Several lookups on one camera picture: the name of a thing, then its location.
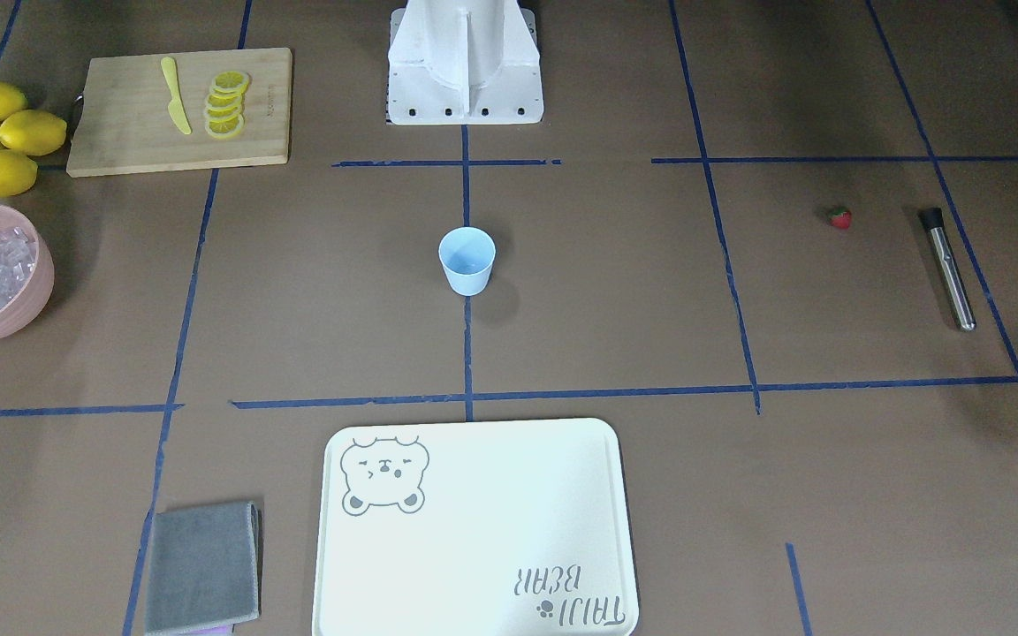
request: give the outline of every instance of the white tray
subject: white tray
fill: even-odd
[[[325,450],[314,636],[627,636],[619,443],[597,418],[348,427]]]

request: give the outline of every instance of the yellow knife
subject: yellow knife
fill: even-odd
[[[183,100],[178,97],[178,73],[175,71],[175,57],[165,57],[159,60],[159,68],[163,69],[163,77],[167,80],[167,90],[171,91],[171,101],[167,102],[167,114],[170,114],[178,131],[190,134],[191,125],[186,122]]]

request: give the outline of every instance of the bear logo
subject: bear logo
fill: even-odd
[[[430,463],[427,447],[418,439],[374,439],[362,445],[355,440],[340,456],[348,492],[344,512],[357,517],[372,506],[398,506],[406,514],[423,507],[423,471]]]

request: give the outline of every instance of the light blue cup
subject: light blue cup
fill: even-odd
[[[439,261],[445,279],[461,295],[476,295],[485,290],[498,250],[493,238],[477,228],[458,228],[442,237]]]

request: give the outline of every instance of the engraved logo on cutting board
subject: engraved logo on cutting board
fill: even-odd
[[[427,447],[399,439],[374,439],[371,444],[352,441],[340,456],[340,470],[348,486],[344,512],[358,517],[369,508],[396,506],[413,514],[423,507],[423,471],[430,463]]]
[[[520,568],[512,592],[514,596],[545,596],[534,612],[543,620],[555,620],[559,627],[607,627],[625,623],[622,596],[581,594],[582,575],[583,568],[576,564]]]

